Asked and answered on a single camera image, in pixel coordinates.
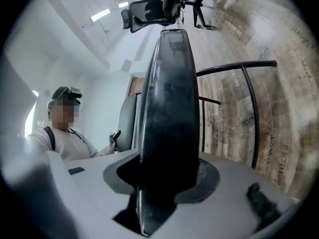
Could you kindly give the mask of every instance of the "black metal railing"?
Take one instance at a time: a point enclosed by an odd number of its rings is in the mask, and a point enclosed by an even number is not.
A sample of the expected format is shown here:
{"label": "black metal railing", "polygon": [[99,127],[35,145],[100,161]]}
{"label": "black metal railing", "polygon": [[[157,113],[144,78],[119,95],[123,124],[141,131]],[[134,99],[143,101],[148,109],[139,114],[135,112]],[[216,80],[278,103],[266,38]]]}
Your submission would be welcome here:
{"label": "black metal railing", "polygon": [[[251,84],[249,75],[247,73],[246,68],[250,68],[250,67],[267,67],[267,66],[271,66],[271,67],[276,67],[277,66],[277,62],[275,60],[269,60],[269,61],[247,61],[247,62],[240,62],[240,63],[233,63],[233,64],[227,64],[227,65],[221,65],[221,66],[215,66],[215,67],[211,67],[211,68],[207,68],[204,70],[200,70],[196,72],[196,75],[199,76],[203,76],[203,75],[207,75],[207,74],[213,74],[213,73],[218,73],[218,72],[223,72],[223,71],[228,71],[228,70],[234,70],[234,69],[242,69],[243,74],[245,76],[247,85],[248,85],[248,89],[249,89],[249,93],[250,93],[250,97],[251,97],[251,101],[252,101],[252,105],[253,105],[253,110],[254,110],[254,121],[255,121],[255,144],[254,144],[254,155],[253,155],[253,161],[251,164],[252,168],[256,168],[257,165],[257,159],[258,159],[258,152],[259,152],[259,139],[260,139],[260,131],[259,131],[259,115],[258,115],[258,107],[257,107],[257,101],[256,101],[256,96],[255,96],[255,92],[254,92],[254,88],[253,85]],[[203,138],[202,138],[202,151],[204,152],[204,147],[205,147],[205,108],[204,108],[204,101],[208,101],[211,103],[215,103],[215,104],[221,104],[219,101],[215,101],[215,100],[209,100],[207,98],[202,98],[200,97],[199,99],[202,100],[202,118],[203,118]]]}

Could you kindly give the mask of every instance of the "ceiling light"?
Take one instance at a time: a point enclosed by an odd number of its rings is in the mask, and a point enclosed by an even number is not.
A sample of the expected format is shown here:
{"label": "ceiling light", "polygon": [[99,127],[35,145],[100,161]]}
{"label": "ceiling light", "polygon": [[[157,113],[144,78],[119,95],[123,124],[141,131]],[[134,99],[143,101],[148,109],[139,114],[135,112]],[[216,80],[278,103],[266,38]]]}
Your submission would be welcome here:
{"label": "ceiling light", "polygon": [[125,6],[128,6],[128,5],[129,5],[128,2],[123,2],[123,3],[119,4],[119,8],[122,8],[122,7],[125,7]]}
{"label": "ceiling light", "polygon": [[99,13],[93,15],[93,16],[91,17],[91,20],[92,20],[93,22],[95,22],[95,21],[97,21],[99,18],[101,18],[101,17],[103,17],[103,16],[105,16],[106,14],[109,14],[109,13],[110,13],[110,9],[103,10],[103,11],[101,11],[101,12],[99,12]]}

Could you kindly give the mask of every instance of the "black office chair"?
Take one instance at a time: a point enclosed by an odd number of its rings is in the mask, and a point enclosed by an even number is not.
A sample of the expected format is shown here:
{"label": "black office chair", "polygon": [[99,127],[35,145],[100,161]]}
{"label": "black office chair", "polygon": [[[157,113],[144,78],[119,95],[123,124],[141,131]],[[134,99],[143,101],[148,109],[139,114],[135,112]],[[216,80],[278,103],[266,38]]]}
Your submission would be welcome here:
{"label": "black office chair", "polygon": [[135,33],[145,26],[151,24],[160,24],[168,26],[176,23],[180,17],[180,11],[186,5],[193,6],[194,26],[201,28],[197,24],[197,16],[203,25],[208,30],[212,30],[213,26],[206,24],[200,7],[203,0],[142,0],[132,2],[129,9],[124,9],[121,12],[123,18],[123,29],[130,28],[131,33]]}

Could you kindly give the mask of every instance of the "white shirt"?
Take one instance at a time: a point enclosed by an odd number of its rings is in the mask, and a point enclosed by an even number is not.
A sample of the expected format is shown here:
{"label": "white shirt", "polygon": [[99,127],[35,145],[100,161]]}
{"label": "white shirt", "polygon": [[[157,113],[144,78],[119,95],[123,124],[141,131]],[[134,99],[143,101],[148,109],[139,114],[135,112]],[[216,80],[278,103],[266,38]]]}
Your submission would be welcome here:
{"label": "white shirt", "polygon": [[[98,157],[114,153],[109,144],[101,151],[98,151],[81,132],[77,133],[82,140],[75,134],[58,130],[51,124],[49,127],[52,129],[55,137],[55,151],[61,155],[64,161]],[[46,150],[52,150],[50,138],[42,128],[28,135],[26,139],[31,144],[37,144]]]}

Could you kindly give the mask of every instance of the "person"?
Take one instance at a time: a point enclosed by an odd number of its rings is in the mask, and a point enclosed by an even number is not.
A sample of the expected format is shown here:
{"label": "person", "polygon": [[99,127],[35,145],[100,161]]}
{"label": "person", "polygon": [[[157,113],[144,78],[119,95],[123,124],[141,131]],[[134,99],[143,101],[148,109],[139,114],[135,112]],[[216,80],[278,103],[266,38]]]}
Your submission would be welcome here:
{"label": "person", "polygon": [[48,102],[48,124],[29,136],[27,141],[45,150],[59,153],[64,161],[104,156],[114,153],[114,144],[98,151],[83,133],[70,128],[79,116],[82,94],[76,88],[59,87]]}

